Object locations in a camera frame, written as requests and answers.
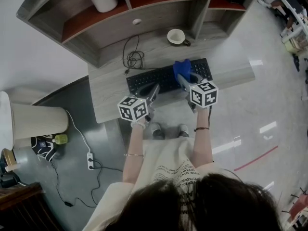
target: white wall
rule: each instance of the white wall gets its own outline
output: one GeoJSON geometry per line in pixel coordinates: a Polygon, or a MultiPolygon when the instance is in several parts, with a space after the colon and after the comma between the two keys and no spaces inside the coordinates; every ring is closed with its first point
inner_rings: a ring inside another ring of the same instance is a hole
{"type": "Polygon", "coordinates": [[[88,74],[87,64],[17,19],[24,0],[0,0],[0,90],[34,103],[88,74]]]}

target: wrist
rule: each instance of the wrist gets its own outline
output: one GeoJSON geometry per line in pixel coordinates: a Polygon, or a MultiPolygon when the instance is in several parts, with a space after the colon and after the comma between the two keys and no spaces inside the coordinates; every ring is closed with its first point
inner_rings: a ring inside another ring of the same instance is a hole
{"type": "Polygon", "coordinates": [[[137,129],[142,129],[145,130],[146,126],[144,123],[140,122],[140,121],[135,121],[135,122],[131,122],[130,126],[132,128],[137,128],[137,129]]]}
{"type": "Polygon", "coordinates": [[[198,111],[198,114],[201,114],[201,115],[207,115],[208,116],[208,109],[207,108],[201,108],[201,107],[197,107],[197,111],[198,111]]]}
{"type": "Polygon", "coordinates": [[[145,124],[145,118],[142,118],[142,119],[140,119],[138,122],[140,122],[140,123],[142,123],[142,124],[145,124]]]}
{"type": "Polygon", "coordinates": [[[197,127],[208,128],[208,110],[207,108],[198,110],[197,127]]]}

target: black bag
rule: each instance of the black bag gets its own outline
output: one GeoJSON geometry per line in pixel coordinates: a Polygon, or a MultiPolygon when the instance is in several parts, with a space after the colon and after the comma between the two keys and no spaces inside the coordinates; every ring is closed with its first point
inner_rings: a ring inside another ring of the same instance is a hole
{"type": "Polygon", "coordinates": [[[51,162],[53,156],[56,154],[55,145],[53,135],[31,138],[31,146],[35,154],[49,162],[51,162]]]}

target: black keyboard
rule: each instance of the black keyboard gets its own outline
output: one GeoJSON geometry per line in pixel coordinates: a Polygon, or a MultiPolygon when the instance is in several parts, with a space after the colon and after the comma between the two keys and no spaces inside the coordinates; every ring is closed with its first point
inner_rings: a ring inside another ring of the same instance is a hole
{"type": "MultiPolygon", "coordinates": [[[[192,72],[199,74],[209,81],[213,80],[206,58],[193,60],[191,64],[192,72]]],[[[149,83],[159,83],[159,93],[180,89],[180,85],[174,77],[173,65],[128,77],[126,81],[129,92],[131,93],[134,93],[139,87],[149,83]]]]}

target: power strip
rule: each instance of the power strip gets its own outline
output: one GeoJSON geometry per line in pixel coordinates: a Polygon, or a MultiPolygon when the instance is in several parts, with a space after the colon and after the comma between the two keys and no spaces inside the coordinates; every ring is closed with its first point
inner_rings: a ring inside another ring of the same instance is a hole
{"type": "Polygon", "coordinates": [[[87,153],[87,161],[88,161],[88,169],[94,170],[93,153],[90,153],[90,152],[87,153]]]}

